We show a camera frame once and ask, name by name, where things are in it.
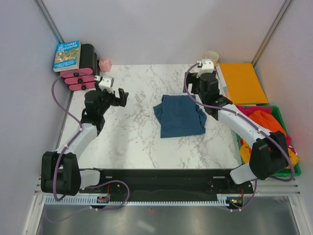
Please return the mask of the blue t shirt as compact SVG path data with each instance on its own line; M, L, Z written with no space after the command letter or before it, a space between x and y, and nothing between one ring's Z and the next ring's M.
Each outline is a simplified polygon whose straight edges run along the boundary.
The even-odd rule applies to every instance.
M160 123L161 138L187 137L205 134L206 114L192 99L196 96L163 95L153 107Z

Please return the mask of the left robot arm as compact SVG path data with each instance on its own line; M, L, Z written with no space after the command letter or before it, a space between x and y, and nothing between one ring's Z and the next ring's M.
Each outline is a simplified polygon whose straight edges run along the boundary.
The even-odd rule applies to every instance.
M129 96L122 88L115 92L92 90L85 94L85 107L82 110L79 128L64 146L55 151L47 151L42 156L41 190L52 193L59 202L65 196L75 196L80 188L82 176L78 159L86 147L101 133L104 114L111 107L125 107Z

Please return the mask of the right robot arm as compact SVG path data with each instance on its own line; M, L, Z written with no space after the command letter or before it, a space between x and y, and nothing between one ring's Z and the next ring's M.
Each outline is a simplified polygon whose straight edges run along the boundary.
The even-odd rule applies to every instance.
M198 104L215 120L242 137L251 149L249 162L231 170L230 177L224 180L228 192L236 192L247 181L273 178L287 166L291 169L287 181L294 178L285 135L281 131L270 131L244 115L231 100L220 93L215 72L204 73L200 77L186 72L183 90L189 96L197 94L200 98Z

